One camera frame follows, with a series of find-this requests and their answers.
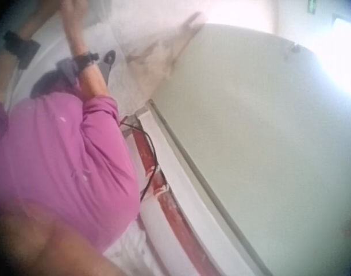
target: person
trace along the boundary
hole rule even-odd
[[[88,53],[86,0],[61,0],[71,54]],[[39,0],[16,34],[23,40],[57,9]],[[6,114],[5,88],[18,59],[0,53],[0,248],[31,275],[121,275],[101,253],[139,213],[134,166],[119,128],[118,108],[94,63],[79,85],[57,82]]]

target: pink shirt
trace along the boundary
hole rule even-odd
[[[9,117],[0,104],[0,207],[12,200],[48,208],[101,251],[117,239],[140,200],[116,102],[54,92]]]

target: white wall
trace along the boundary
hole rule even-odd
[[[317,0],[315,14],[308,13],[308,0],[279,0],[278,35],[315,50],[333,15],[351,21],[351,0]]]
[[[351,97],[289,41],[207,25],[154,97],[223,208],[276,276],[351,259]]]

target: wire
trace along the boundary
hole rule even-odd
[[[155,167],[154,167],[154,169],[153,169],[153,171],[152,171],[152,173],[151,173],[150,178],[148,179],[148,182],[147,182],[146,187],[142,190],[142,194],[141,194],[141,198],[140,198],[140,202],[142,202],[142,200],[144,199],[144,197],[145,197],[145,195],[146,195],[148,189],[150,188],[152,179],[153,179],[153,177],[155,176],[156,171],[157,171],[157,168],[158,168],[158,166],[159,166],[159,163],[157,162],[157,155],[156,155],[155,146],[153,145],[153,142],[152,142],[151,137],[150,137],[150,136],[148,135],[148,133],[145,132],[143,129],[140,129],[140,128],[136,127],[136,126],[132,126],[132,125],[126,124],[126,123],[124,123],[124,122],[121,122],[121,125],[125,125],[125,126],[127,126],[127,127],[129,127],[129,128],[134,129],[135,131],[139,131],[139,132],[143,133],[143,134],[148,138],[148,140],[149,140],[149,142],[150,142],[150,144],[151,144],[151,147],[152,147],[153,158],[154,158],[154,161],[155,161]]]

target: red paint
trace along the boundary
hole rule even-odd
[[[153,160],[153,154],[146,137],[138,131],[133,131],[133,136],[134,140],[136,141],[138,152],[140,153],[145,171],[151,171],[151,169],[155,166],[155,161]],[[152,181],[152,189],[149,189],[148,193],[153,193],[153,191],[158,192],[159,189],[163,188],[166,184],[167,183],[163,175],[158,171]],[[199,244],[188,222],[184,218],[184,215],[182,214],[182,211],[180,210],[171,189],[158,195],[157,200],[160,203],[165,217],[167,218],[169,225],[174,232],[174,235],[178,239],[199,275],[221,275],[216,267],[211,263],[211,260],[207,256],[202,246]]]

